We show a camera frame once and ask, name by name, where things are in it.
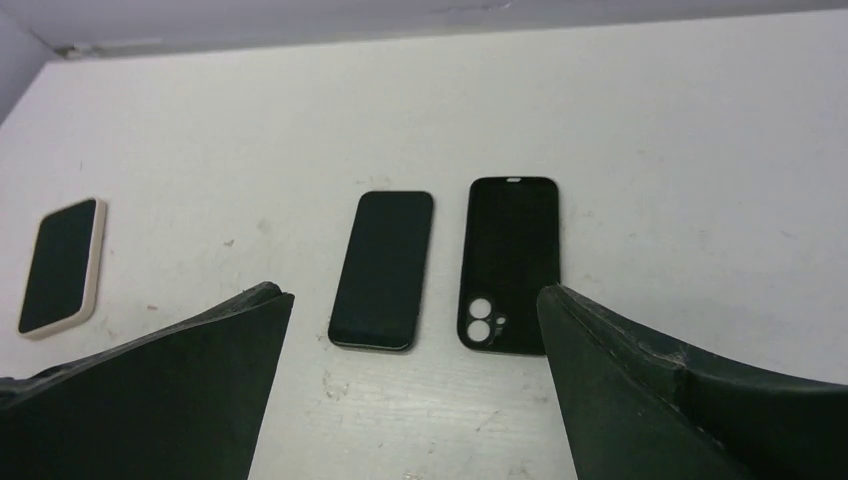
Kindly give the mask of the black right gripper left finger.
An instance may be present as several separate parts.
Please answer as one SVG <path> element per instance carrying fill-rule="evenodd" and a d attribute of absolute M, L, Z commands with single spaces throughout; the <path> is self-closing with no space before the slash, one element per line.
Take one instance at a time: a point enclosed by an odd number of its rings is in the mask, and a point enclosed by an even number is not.
<path fill-rule="evenodd" d="M 1 381 L 5 479 L 245 479 L 294 296 L 260 283 L 117 347 Z"/>

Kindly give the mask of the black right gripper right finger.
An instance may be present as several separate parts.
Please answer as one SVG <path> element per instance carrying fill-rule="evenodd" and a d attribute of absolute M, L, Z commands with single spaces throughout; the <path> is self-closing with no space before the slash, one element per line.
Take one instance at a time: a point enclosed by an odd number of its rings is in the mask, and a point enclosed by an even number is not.
<path fill-rule="evenodd" d="M 847 389 L 731 360 L 562 286 L 537 300 L 581 479 L 843 479 Z"/>

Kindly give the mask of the black phone case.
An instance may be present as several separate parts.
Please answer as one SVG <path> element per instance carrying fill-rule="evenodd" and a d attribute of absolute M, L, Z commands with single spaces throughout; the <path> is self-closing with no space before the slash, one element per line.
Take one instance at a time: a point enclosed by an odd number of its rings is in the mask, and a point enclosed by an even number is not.
<path fill-rule="evenodd" d="M 486 353 L 544 356 L 540 291 L 561 282 L 560 194 L 547 177 L 484 177 L 469 188 L 457 335 Z"/>

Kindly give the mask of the black phone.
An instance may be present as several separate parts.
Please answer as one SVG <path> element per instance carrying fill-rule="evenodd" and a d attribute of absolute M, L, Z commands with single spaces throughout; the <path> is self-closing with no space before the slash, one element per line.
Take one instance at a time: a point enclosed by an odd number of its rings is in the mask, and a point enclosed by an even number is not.
<path fill-rule="evenodd" d="M 328 326 L 333 344 L 393 352 L 412 347 L 433 210 L 425 191 L 360 197 Z"/>

